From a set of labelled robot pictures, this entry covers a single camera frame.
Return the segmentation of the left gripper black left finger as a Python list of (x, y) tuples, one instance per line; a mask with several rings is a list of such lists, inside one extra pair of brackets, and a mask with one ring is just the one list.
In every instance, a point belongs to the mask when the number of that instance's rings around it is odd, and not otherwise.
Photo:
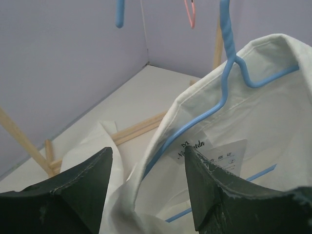
[(20, 192), (0, 195), (2, 234), (97, 234), (109, 185), (113, 151), (105, 147), (84, 162)]

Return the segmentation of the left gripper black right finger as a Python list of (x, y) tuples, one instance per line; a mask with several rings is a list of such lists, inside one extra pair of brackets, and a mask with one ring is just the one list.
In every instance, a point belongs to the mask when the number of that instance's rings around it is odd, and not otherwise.
[(195, 230), (201, 234), (310, 234), (312, 189), (277, 191), (248, 182), (185, 148)]

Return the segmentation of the white shirt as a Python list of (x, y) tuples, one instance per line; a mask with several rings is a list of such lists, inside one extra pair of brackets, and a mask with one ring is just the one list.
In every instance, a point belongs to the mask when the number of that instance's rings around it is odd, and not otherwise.
[(228, 77), (228, 98), (213, 115), (191, 127), (165, 150), (144, 177), (161, 145), (182, 126), (221, 99), (218, 67), (180, 94), (126, 181), (121, 157), (113, 163), (102, 234), (194, 234), (185, 148), (253, 184), (289, 191), (312, 187), (312, 48), (290, 36), (272, 34), (238, 52), (253, 82), (291, 66), (299, 70), (262, 87), (248, 87), (239, 65)]

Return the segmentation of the blue hanger hook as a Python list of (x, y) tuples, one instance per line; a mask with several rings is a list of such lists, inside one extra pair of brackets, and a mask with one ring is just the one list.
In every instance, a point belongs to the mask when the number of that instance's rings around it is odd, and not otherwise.
[(225, 65), (225, 68), (221, 75), (221, 92), (222, 96), (220, 101), (210, 110), (204, 112), (203, 114), (199, 115), (198, 117), (194, 118), (184, 126), (182, 126), (180, 129), (178, 129), (174, 134), (172, 134), (169, 138), (166, 139), (166, 141), (161, 145), (160, 149), (155, 153), (151, 161), (147, 164), (144, 177), (151, 171), (153, 166), (156, 164), (156, 162), (160, 159), (160, 157), (163, 155), (165, 150), (176, 140), (179, 136), (181, 136), (183, 133), (185, 133), (187, 130), (189, 130), (191, 127), (195, 126), (202, 120), (206, 119), (207, 117), (213, 115), (217, 111), (219, 111), (226, 103), (228, 98), (228, 77), (231, 71), (231, 68), (234, 63), (239, 65), (240, 71), (243, 76), (243, 80), (245, 84), (250, 88), (259, 88), (262, 87), (284, 75), (290, 74), (292, 72), (295, 72), (299, 70), (299, 66), (296, 64), (294, 66), (291, 66), (285, 70), (282, 70), (276, 74), (273, 74), (270, 77), (267, 77), (259, 82), (253, 82), (250, 79), (248, 68), (246, 65), (246, 62), (239, 56), (236, 55), (236, 49), (235, 49), (235, 43), (234, 43), (234, 36), (232, 31), (232, 24), (230, 19), (230, 12), (229, 12), (229, 6), (230, 2), (228, 0), (221, 0), (219, 4), (219, 26), (221, 29), (222, 38), (224, 41), (224, 49), (227, 56), (227, 62)]

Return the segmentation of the pink wire hanger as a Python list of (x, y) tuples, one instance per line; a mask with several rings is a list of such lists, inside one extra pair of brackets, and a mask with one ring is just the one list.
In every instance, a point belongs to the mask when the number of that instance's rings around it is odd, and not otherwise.
[(185, 0), (184, 1), (185, 4), (185, 8), (186, 8), (186, 12), (187, 12), (187, 16), (188, 16), (188, 20), (191, 26), (191, 29), (194, 29), (195, 27), (195, 19), (196, 19), (196, 10), (195, 10), (195, 3), (194, 0), (191, 0), (191, 9), (189, 9), (189, 5), (188, 5), (188, 1)]

